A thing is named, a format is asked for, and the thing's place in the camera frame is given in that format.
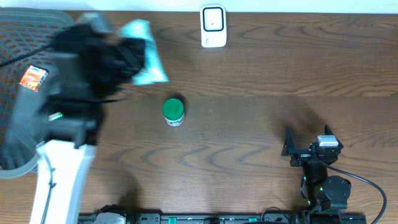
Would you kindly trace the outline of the teal wet wipes pack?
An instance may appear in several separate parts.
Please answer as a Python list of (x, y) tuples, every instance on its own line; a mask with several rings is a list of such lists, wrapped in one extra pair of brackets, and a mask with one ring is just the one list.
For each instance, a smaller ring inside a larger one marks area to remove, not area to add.
[(169, 81), (160, 61), (157, 45), (150, 29), (150, 22), (142, 19), (133, 20), (119, 30), (122, 37), (142, 39), (145, 42), (144, 67), (132, 77), (133, 85), (152, 85)]

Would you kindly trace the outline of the small orange tissue pack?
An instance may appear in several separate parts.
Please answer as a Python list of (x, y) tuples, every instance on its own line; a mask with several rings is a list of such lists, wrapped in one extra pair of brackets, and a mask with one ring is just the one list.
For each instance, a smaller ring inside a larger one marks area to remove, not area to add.
[(19, 84), (25, 88), (38, 92), (49, 72), (46, 69), (30, 65), (22, 76)]

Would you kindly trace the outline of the green lid jar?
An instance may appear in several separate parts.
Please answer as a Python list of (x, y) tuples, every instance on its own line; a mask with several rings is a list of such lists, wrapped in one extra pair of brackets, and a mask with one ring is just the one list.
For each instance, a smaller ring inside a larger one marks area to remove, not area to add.
[(163, 116), (170, 126), (179, 126), (185, 119), (185, 108), (179, 99), (170, 98), (162, 107)]

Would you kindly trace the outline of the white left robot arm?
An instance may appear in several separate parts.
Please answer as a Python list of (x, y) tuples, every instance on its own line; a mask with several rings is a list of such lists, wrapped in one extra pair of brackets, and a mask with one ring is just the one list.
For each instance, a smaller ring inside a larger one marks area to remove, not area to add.
[(121, 84), (147, 64), (144, 33), (121, 29), (120, 35), (110, 42), (106, 31), (83, 24), (57, 34), (50, 44), (57, 73), (45, 82), (43, 102), (24, 108), (19, 118), (41, 135), (32, 223), (78, 219), (103, 105), (115, 102)]

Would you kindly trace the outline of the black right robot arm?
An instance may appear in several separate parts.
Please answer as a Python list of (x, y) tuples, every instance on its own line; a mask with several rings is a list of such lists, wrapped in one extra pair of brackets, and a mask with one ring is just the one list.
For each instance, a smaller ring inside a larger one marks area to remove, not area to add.
[(290, 157), (292, 167), (303, 168), (300, 191), (308, 200), (308, 208), (291, 215), (290, 223), (366, 223), (364, 215), (343, 213), (348, 208), (351, 182), (327, 171), (327, 166), (338, 160), (342, 149), (342, 143), (328, 126), (306, 149), (296, 147), (292, 131), (287, 128), (281, 155)]

